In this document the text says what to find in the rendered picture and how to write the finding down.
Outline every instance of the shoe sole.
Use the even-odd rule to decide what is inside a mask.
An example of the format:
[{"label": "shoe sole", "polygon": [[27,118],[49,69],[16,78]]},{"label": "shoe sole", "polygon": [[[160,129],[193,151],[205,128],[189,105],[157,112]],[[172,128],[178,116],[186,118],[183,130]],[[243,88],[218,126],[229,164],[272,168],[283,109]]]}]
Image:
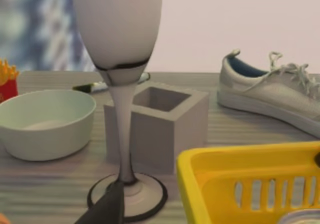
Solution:
[{"label": "shoe sole", "polygon": [[297,113],[273,106],[263,101],[225,91],[218,92],[217,98],[218,103],[224,107],[270,116],[320,138],[320,123]]}]

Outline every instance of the pink wall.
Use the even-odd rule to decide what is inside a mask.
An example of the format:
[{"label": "pink wall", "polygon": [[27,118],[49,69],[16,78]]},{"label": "pink wall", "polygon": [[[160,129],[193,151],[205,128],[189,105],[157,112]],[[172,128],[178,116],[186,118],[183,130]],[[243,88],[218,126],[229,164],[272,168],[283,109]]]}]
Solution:
[{"label": "pink wall", "polygon": [[217,72],[235,48],[269,68],[269,51],[285,64],[320,73],[320,0],[163,0],[160,35],[148,71]]}]

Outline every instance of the gray wood grain tabletop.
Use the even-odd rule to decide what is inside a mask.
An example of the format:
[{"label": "gray wood grain tabletop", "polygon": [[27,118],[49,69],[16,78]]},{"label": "gray wood grain tabletop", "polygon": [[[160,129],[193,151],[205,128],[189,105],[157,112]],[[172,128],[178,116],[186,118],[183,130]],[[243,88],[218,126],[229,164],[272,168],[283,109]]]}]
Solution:
[{"label": "gray wood grain tabletop", "polygon": [[[207,146],[311,141],[314,137],[281,121],[228,110],[216,103],[218,74],[152,73],[151,80],[210,93]],[[96,72],[23,72],[19,93],[70,89],[100,81]],[[0,145],[0,212],[13,224],[71,224],[86,209],[86,194],[98,179],[117,171],[106,161],[103,104],[108,92],[93,94],[97,101],[90,144],[64,159],[33,163],[9,156]],[[157,175],[169,190],[165,208],[147,224],[185,224],[175,175]]]}]

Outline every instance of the white sneaker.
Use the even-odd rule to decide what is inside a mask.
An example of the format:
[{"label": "white sneaker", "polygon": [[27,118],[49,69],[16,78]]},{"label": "white sneaker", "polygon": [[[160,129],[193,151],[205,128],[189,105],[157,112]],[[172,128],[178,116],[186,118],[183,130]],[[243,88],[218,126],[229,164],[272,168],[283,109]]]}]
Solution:
[{"label": "white sneaker", "polygon": [[270,71],[256,69],[237,58],[222,61],[217,93],[222,106],[271,116],[320,138],[320,83],[305,71],[308,64],[277,67],[282,54],[271,52]]}]

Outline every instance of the glass base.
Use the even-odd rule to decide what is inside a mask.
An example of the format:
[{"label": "glass base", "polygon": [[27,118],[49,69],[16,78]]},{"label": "glass base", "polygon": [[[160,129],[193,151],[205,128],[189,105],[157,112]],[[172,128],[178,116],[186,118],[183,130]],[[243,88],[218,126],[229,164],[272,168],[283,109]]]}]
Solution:
[{"label": "glass base", "polygon": [[[96,203],[106,192],[107,187],[117,180],[118,175],[110,175],[98,181],[88,193],[88,206]],[[125,222],[148,219],[157,214],[168,198],[166,187],[156,178],[135,173],[137,182],[124,187]]]}]

